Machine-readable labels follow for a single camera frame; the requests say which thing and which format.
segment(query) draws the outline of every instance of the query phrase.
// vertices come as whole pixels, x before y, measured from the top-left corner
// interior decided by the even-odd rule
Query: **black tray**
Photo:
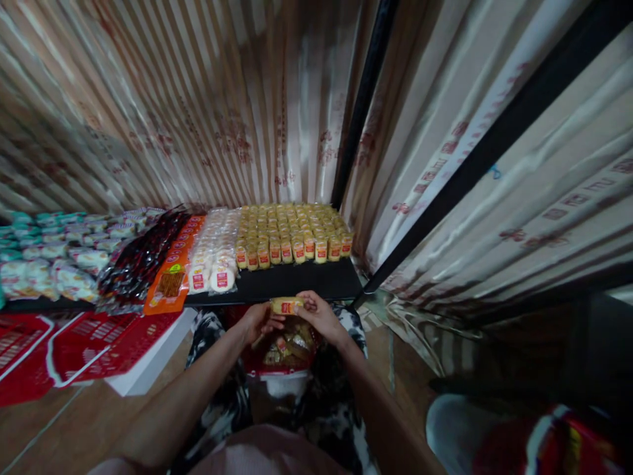
[[[363,289],[350,259],[320,265],[307,261],[301,265],[280,265],[256,272],[242,270],[239,275],[236,292],[214,296],[192,295],[185,300],[185,307],[256,303],[273,297],[294,296],[302,290],[314,290],[329,301],[352,300]],[[47,313],[90,310],[93,307],[82,300],[61,298],[51,301],[40,297],[36,300],[8,301],[0,313]]]

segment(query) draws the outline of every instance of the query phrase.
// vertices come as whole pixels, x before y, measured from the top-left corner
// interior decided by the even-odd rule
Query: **floral pants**
[[[367,357],[367,343],[358,313],[333,305],[341,324]],[[209,349],[225,330],[222,311],[200,310],[194,321],[189,367]],[[365,423],[357,412],[343,363],[335,348],[320,345],[311,368],[312,378],[291,416],[291,429],[328,453],[353,474],[377,473],[365,440]],[[214,394],[200,420],[171,466],[171,475],[188,473],[213,448],[253,424],[247,376],[238,361]]]

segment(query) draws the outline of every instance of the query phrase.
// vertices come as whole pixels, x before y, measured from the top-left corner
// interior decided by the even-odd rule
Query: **pink shirt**
[[[88,475],[134,475],[123,459],[110,459]],[[338,463],[305,438],[263,424],[233,434],[198,463],[189,475],[347,474]]]

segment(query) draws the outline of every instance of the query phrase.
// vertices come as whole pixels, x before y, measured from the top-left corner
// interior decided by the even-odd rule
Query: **forearm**
[[[149,471],[168,467],[237,361],[245,339],[241,327],[228,330],[141,410],[114,455]]]
[[[339,345],[357,407],[367,428],[367,442],[382,473],[445,473],[429,446],[374,376],[362,351],[349,338]]]

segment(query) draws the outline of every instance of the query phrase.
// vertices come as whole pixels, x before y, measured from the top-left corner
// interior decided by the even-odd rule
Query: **floor tile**
[[[40,400],[0,408],[0,471],[22,452],[76,391],[75,388],[50,391]]]
[[[186,338],[145,396],[120,397],[103,381],[82,389],[38,442],[9,472],[85,474],[107,456],[114,441],[138,411],[185,367]]]

